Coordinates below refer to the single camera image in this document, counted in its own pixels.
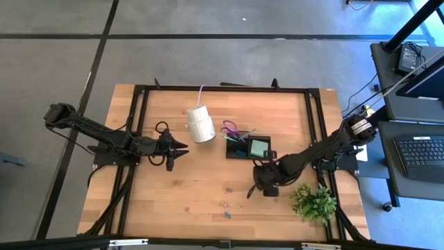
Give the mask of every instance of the wooden table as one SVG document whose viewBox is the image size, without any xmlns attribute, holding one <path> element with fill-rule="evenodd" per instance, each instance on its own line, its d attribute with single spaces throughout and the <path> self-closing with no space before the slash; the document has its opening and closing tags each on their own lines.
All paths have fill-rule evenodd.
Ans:
<svg viewBox="0 0 444 250">
<path fill-rule="evenodd" d="M 134 85 L 116 85 L 106 126 L 118 128 L 126 122 Z M 322 89 L 321 101 L 327 132 L 341 123 L 336 91 Z M 301 183 L 317 188 L 316 173 L 307 167 L 302 176 L 288 187 L 280 188 L 280 196 L 264 197 L 257 190 L 246 198 L 253 184 L 250 160 L 225 158 L 225 140 L 196 144 L 187 128 L 186 109 L 195 106 L 197 91 L 149 92 L 143 135 L 157 138 L 154 126 L 168 123 L 178 141 L 189 145 L 189 153 L 178 158 L 172 172 L 165 166 L 152 166 L 142 158 L 137 166 L 130 196 L 124 235 L 145 238 L 192 238 L 232 240 L 312 240 L 325 239 L 321 223 L 303 223 L 291 209 L 288 198 Z M 200 103 L 213 117 L 216 131 L 222 121 L 237 123 L 239 130 L 256 128 L 255 135 L 271 136 L 277 156 L 297 153 L 310 142 L 307 109 L 303 94 L 270 92 L 202 92 Z M 316 104 L 312 101 L 313 110 Z M 318 139 L 320 129 L 314 113 Z M 78 227 L 82 233 L 99 218 L 110 201 L 116 167 L 104 167 L 92 178 Z M 356 180 L 347 172 L 336 172 L 342 209 L 361 234 L 369 238 L 364 209 Z M 224 216 L 227 211 L 231 219 Z M 112 232 L 117 230 L 119 209 L 115 213 Z M 338 238 L 336 222 L 333 235 Z"/>
</svg>

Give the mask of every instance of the black pole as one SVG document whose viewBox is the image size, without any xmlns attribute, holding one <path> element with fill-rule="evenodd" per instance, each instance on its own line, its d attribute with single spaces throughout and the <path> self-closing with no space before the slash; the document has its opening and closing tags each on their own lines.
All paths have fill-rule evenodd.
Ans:
<svg viewBox="0 0 444 250">
<path fill-rule="evenodd" d="M 384 46 L 387 52 L 393 52 L 412 32 L 416 30 L 444 0 L 429 0 Z"/>
</svg>

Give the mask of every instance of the potted plant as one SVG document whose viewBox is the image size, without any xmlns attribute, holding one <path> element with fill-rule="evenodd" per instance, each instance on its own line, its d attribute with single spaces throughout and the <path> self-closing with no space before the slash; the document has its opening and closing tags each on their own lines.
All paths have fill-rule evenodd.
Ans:
<svg viewBox="0 0 444 250">
<path fill-rule="evenodd" d="M 321 184 L 316 192 L 311 192 L 311 188 L 303 183 L 290 199 L 295 200 L 293 211 L 302 217 L 303 222 L 321 220 L 327 224 L 336 210 L 336 198 L 332 198 L 328 187 L 323 187 Z"/>
</svg>

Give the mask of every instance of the monitor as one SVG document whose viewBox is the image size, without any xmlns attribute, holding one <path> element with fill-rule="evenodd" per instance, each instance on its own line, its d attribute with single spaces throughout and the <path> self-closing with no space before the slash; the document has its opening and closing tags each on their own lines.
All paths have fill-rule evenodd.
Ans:
<svg viewBox="0 0 444 250">
<path fill-rule="evenodd" d="M 444 56 L 401 87 L 397 95 L 429 100 L 444 100 Z"/>
</svg>

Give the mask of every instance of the keyboard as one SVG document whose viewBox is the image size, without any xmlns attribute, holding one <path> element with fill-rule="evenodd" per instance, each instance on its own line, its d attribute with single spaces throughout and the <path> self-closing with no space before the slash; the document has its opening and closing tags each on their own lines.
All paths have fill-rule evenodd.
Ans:
<svg viewBox="0 0 444 250">
<path fill-rule="evenodd" d="M 444 183 L 444 136 L 409 136 L 394 139 L 407 178 Z"/>
</svg>

